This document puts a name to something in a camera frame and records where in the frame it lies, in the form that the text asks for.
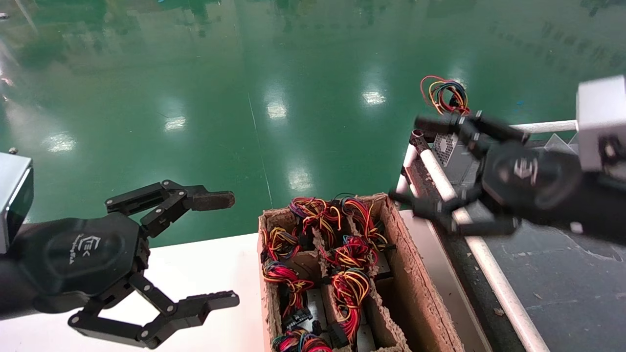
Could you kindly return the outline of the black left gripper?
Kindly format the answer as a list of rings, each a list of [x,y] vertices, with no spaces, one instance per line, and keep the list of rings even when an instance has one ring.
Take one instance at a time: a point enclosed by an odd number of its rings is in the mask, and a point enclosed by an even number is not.
[[[157,349],[178,330],[202,326],[210,312],[239,305],[232,290],[172,301],[150,282],[149,243],[188,210],[229,209],[231,191],[210,192],[203,185],[172,180],[106,200],[102,218],[65,218],[25,223],[10,245],[10,294],[18,298],[121,298],[132,289],[159,311],[145,325],[101,318],[107,301],[90,299],[68,325],[80,334],[123,345]],[[126,216],[148,213],[138,223]]]

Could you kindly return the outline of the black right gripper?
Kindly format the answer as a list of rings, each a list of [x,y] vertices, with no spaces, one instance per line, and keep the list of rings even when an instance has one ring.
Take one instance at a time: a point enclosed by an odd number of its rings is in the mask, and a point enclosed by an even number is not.
[[[528,149],[523,145],[528,142],[529,133],[482,114],[418,115],[414,126],[438,134],[455,134],[472,156],[485,157],[483,189],[494,203],[519,216],[560,208],[576,194],[582,179],[576,154]],[[414,217],[434,223],[450,236],[511,236],[519,227],[519,218],[514,216],[495,215],[478,222],[459,222],[454,218],[456,210],[477,202],[483,189],[463,190],[458,197],[438,202],[394,190],[389,192],[389,198],[407,205]]]

